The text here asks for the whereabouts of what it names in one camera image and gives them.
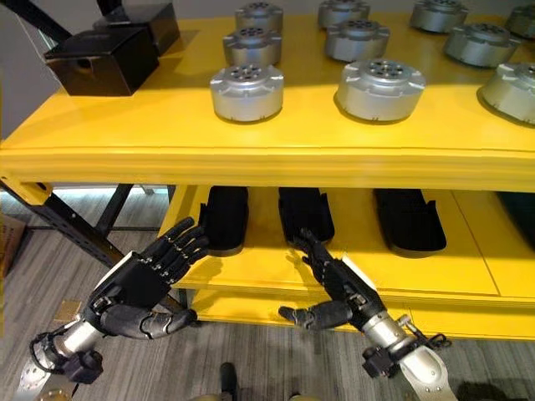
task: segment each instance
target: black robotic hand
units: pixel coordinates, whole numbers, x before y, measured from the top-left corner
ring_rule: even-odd
[[[334,259],[310,230],[302,229],[295,238],[306,253],[303,261],[312,267],[316,280],[333,299],[309,309],[280,307],[279,314],[296,325],[310,329],[337,327],[347,322],[362,327],[377,313],[386,310],[377,291],[340,259]]]
[[[100,332],[130,338],[160,338],[196,320],[185,309],[174,313],[152,308],[196,261],[208,254],[202,227],[188,217],[142,253],[125,256],[89,296],[82,317]]]

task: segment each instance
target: cardboard box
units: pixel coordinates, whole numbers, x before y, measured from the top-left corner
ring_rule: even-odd
[[[12,217],[5,216],[0,213],[0,269],[2,270],[2,277],[5,277],[8,272],[15,255],[17,255],[20,240],[23,238],[26,223],[23,223]]]

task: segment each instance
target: lower shelf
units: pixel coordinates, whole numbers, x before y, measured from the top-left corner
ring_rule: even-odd
[[[200,290],[196,293],[192,307],[199,319],[208,322],[237,322],[291,326],[282,319],[277,310],[282,305],[309,307],[326,301],[327,295],[313,300],[289,299],[266,294],[243,292],[218,292]],[[411,316],[419,329],[434,335],[443,332],[453,338],[496,338],[535,341],[535,313],[526,309],[495,309],[489,307],[445,307],[413,306],[404,303],[387,304],[393,318],[402,314]],[[345,325],[341,331],[356,330]]]
[[[198,218],[207,201],[208,186],[182,186],[171,202],[162,230],[186,216]],[[407,297],[425,293],[454,296],[497,296],[497,289],[473,240],[459,207],[448,190],[425,190],[436,200],[447,248],[439,254],[407,259],[389,251],[380,233],[372,190],[329,188],[324,190],[336,233],[328,249],[336,256],[346,252],[374,281],[381,294]],[[253,292],[293,297],[323,293],[300,252],[290,248],[278,215],[277,188],[249,188],[249,221],[243,250],[230,257],[208,257],[181,279],[180,287]]]

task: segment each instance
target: silver metal arm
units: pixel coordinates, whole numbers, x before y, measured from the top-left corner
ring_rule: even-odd
[[[407,334],[403,327],[414,334],[420,332],[408,316],[395,321],[387,312],[382,312],[363,326],[363,333],[376,347],[393,355],[415,341],[415,337]],[[419,345],[408,352],[398,364],[421,401],[457,401],[448,383],[446,365],[426,345]]]
[[[65,333],[53,338],[53,345],[65,358],[94,349],[96,343],[104,336],[83,320],[75,320],[66,325],[64,329],[66,329]],[[70,400],[76,383],[69,381],[63,374],[43,371],[42,367],[55,368],[54,362],[47,357],[43,343],[36,343],[33,349],[38,364],[33,358],[26,362],[13,401]]]

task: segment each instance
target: gray carpet floor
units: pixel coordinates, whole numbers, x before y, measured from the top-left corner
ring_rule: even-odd
[[[59,195],[95,223],[111,193]],[[30,226],[44,225],[7,194],[0,194],[0,201],[4,213]],[[116,224],[158,226],[166,207],[166,194],[135,192]],[[155,232],[110,234],[124,252],[141,250],[154,238]],[[4,282],[1,400],[13,396],[28,358],[28,341],[53,328],[62,300],[83,301],[105,273],[105,267],[59,233],[42,228],[29,231]],[[93,385],[82,386],[74,399],[186,401],[215,393],[219,365],[230,361],[237,367],[245,401],[283,401],[294,392],[324,401],[412,400],[402,378],[366,376],[360,355],[368,345],[354,333],[209,322],[152,342],[108,338],[99,347],[104,373]],[[535,400],[535,343],[456,340],[441,356],[461,401]]]

